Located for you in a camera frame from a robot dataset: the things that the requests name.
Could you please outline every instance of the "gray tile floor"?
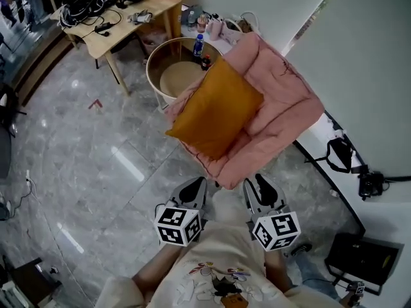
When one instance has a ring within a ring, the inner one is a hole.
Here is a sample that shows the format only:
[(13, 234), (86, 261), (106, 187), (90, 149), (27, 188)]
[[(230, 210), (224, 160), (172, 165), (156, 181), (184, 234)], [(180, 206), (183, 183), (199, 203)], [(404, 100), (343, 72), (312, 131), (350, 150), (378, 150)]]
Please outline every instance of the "gray tile floor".
[[(38, 201), (23, 200), (1, 223), (0, 244), (20, 266), (36, 257), (56, 266), (62, 307), (92, 307), (110, 275), (133, 275), (159, 249), (153, 210), (185, 180), (204, 175), (157, 110), (137, 41), (115, 54), (132, 95), (124, 97), (110, 69), (85, 46), (51, 71), (16, 120), (12, 166), (0, 190), (17, 204), (27, 193), (26, 170)], [(103, 108), (89, 105), (99, 99)], [(303, 155), (290, 146), (261, 172), (284, 189), (297, 211), (302, 238), (321, 265), (336, 232), (357, 226), (341, 200)], [(291, 266), (292, 278), (298, 272)]]

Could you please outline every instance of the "black bag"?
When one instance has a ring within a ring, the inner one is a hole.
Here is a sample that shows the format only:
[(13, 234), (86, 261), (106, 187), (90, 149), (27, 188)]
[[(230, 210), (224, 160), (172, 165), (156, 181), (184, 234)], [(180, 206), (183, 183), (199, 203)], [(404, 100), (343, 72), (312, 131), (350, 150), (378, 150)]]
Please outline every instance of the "black bag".
[[(328, 157), (331, 153), (331, 148), (333, 148), (335, 154), (340, 159), (341, 163), (345, 166), (345, 169), (336, 166), (332, 163)], [(350, 173), (351, 171), (351, 158), (353, 157), (353, 147), (348, 140), (344, 138), (336, 138), (332, 141), (327, 143), (327, 154), (325, 157), (320, 157), (315, 160), (309, 160), (306, 162), (314, 162), (314, 161), (324, 161), (326, 160), (330, 168), (334, 171), (343, 172), (343, 173)]]

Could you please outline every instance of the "water bottle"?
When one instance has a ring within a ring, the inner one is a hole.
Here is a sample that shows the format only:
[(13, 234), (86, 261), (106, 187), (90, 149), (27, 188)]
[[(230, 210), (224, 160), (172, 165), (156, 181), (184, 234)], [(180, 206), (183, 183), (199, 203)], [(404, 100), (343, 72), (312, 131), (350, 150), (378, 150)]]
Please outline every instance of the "water bottle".
[(194, 11), (190, 11), (190, 14), (188, 15), (188, 30), (189, 31), (195, 31), (196, 26), (195, 26), (195, 16), (194, 16)]
[(203, 34), (199, 34), (197, 35), (197, 38), (195, 39), (195, 43), (194, 43), (193, 55), (195, 58), (201, 58), (201, 54), (203, 52), (203, 46), (204, 46)]

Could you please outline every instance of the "small bottle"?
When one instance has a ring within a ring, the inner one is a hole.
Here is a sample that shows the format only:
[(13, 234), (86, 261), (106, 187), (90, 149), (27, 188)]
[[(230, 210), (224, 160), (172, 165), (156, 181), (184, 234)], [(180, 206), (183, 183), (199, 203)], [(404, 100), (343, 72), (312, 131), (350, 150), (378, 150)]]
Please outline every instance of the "small bottle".
[(188, 30), (189, 31), (195, 31), (195, 16), (194, 16), (194, 11), (190, 11), (190, 14), (188, 15)]
[(197, 38), (195, 39), (194, 48), (193, 48), (193, 55), (194, 55), (196, 60), (198, 60), (198, 59), (201, 60), (201, 54), (203, 52), (203, 46), (204, 46), (203, 34), (199, 34), (199, 35), (197, 35)]
[(205, 14), (201, 14), (200, 17), (197, 19), (197, 31), (199, 33), (204, 33), (206, 30), (207, 19)]
[(201, 69), (206, 71), (211, 66), (210, 55), (206, 55), (203, 59), (201, 59)]

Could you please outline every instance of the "jeans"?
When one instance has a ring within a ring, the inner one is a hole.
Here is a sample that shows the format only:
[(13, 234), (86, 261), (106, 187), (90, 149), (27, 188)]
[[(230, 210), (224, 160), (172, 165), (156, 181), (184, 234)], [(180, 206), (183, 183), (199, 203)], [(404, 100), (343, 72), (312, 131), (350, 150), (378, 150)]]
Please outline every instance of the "jeans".
[(330, 298), (336, 301), (341, 300), (341, 298), (338, 296), (335, 287), (329, 280), (326, 280), (324, 276), (322, 276), (322, 273), (320, 273), (317, 266), (309, 260), (306, 252), (301, 252), (292, 258), (297, 263), (298, 268), (300, 269), (302, 282), (305, 286), (308, 286), (314, 290), (317, 290), (318, 292), (328, 295)]

